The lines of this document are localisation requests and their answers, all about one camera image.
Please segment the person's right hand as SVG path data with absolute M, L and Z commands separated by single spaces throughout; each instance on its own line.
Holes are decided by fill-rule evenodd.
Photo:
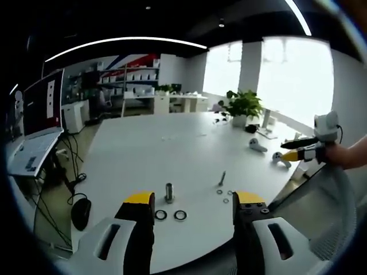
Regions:
M 354 167 L 353 150 L 340 144 L 334 144 L 326 148 L 327 160 L 343 169 L 351 169 Z

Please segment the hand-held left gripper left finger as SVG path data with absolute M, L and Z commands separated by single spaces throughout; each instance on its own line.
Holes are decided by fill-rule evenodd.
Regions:
M 130 195 L 114 218 L 85 233 L 71 257 L 72 274 L 149 274 L 154 246 L 155 194 Z

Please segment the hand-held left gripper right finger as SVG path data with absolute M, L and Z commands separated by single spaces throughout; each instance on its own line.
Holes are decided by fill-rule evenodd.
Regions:
M 263 198 L 235 191 L 232 202 L 236 274 L 310 272 L 309 240 L 285 219 L 273 217 Z

